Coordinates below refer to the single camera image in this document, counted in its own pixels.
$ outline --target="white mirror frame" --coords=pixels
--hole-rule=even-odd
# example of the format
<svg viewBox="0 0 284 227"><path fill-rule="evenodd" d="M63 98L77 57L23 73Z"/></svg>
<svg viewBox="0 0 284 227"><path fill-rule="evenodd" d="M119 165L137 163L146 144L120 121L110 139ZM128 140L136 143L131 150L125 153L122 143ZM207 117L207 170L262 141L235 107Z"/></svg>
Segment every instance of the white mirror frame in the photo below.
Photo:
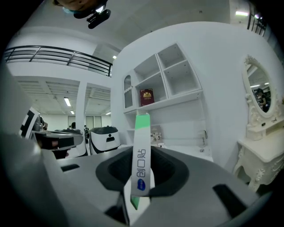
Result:
<svg viewBox="0 0 284 227"><path fill-rule="evenodd" d="M249 83L249 76L247 73L247 66L249 64L255 65L258 68L260 68L265 75L267 76L267 79L269 81L269 87L270 87L270 93L271 93L271 105L269 108L269 111L266 113L264 112L258 105L254 94L252 92L252 89L250 87ZM266 71L266 69L252 56L247 55L247 57L244 60L244 68L242 71L243 75L243 81L245 85L245 89L247 91L246 94L246 99L247 103L249 105L249 114L248 114L248 127L254 127L254 126L259 126L264 122L271 121L281 115L281 110L280 110L280 104L277 100L277 93L276 89L272 84L271 78Z"/></svg>

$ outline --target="ceiling light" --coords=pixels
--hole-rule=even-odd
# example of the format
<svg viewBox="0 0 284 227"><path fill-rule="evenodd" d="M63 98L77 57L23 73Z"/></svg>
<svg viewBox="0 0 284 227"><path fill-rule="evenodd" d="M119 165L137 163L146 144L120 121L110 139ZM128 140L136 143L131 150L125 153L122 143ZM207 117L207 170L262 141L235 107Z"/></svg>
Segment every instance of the ceiling light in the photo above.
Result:
<svg viewBox="0 0 284 227"><path fill-rule="evenodd" d="M69 99L68 99L67 97L64 97L64 100L65 100L67 106L71 106L71 104L70 104L70 102L69 102Z"/></svg>
<svg viewBox="0 0 284 227"><path fill-rule="evenodd" d="M100 12L103 11L103 8L104 8L104 6L102 6L101 8L96 9L96 11L97 11L98 13L100 13Z"/></svg>
<svg viewBox="0 0 284 227"><path fill-rule="evenodd" d="M248 12L241 12L241 11L236 11L236 15L241 15L241 16L248 16Z"/></svg>

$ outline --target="red book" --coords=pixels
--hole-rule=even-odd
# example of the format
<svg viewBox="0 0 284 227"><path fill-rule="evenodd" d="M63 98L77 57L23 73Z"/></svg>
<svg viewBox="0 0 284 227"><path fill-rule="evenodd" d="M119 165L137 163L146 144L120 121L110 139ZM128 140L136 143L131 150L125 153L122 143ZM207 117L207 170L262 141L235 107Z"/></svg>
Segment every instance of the red book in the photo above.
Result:
<svg viewBox="0 0 284 227"><path fill-rule="evenodd" d="M153 95L153 89L143 89L140 90L140 102L141 106L146 106L151 103L154 103L154 95Z"/></svg>

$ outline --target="blue logo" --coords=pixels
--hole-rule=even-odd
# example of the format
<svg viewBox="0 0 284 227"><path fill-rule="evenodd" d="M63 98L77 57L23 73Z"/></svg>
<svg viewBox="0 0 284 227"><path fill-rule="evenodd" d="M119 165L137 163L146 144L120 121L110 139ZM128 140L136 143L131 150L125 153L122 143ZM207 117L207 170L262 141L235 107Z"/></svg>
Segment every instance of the blue logo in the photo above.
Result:
<svg viewBox="0 0 284 227"><path fill-rule="evenodd" d="M141 191L144 191L146 188L145 182L142 179L139 179L137 182L137 188Z"/></svg>

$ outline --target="white machine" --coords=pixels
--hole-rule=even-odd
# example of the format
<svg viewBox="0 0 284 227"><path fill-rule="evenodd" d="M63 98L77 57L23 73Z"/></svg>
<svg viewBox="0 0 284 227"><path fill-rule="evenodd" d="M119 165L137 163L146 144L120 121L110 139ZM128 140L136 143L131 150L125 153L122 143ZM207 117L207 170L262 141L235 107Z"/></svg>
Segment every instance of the white machine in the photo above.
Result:
<svg viewBox="0 0 284 227"><path fill-rule="evenodd" d="M117 128L107 126L91 129L89 144L91 154L117 149L120 146Z"/></svg>

